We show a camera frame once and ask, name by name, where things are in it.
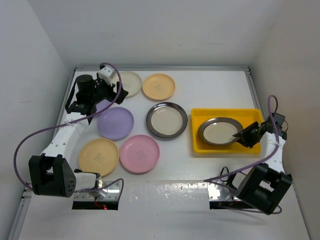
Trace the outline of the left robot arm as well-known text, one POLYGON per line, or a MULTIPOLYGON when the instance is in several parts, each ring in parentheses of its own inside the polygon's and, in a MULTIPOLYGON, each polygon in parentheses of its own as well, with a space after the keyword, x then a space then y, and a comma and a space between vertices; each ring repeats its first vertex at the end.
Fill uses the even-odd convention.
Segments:
POLYGON ((47 148, 28 162, 34 194, 69 198, 73 193, 105 188, 97 170, 73 170, 69 162, 80 135, 98 114, 96 105, 104 100, 119 105, 128 94, 108 76, 94 79, 82 74, 75 79, 65 103, 64 123, 47 148))

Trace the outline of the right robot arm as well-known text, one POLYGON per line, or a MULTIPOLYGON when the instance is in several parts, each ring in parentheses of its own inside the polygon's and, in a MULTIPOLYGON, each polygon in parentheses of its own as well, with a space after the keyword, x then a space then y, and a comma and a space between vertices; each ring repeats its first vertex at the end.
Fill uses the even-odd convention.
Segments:
POLYGON ((287 132, 282 128, 284 122, 283 115, 273 112, 266 121, 254 122, 233 135, 244 147, 252 148, 259 143, 260 159, 266 160, 253 166, 238 187, 232 184, 235 174, 227 178, 226 185, 238 199, 266 215, 278 207, 293 181, 283 168, 282 151, 287 140, 287 132))

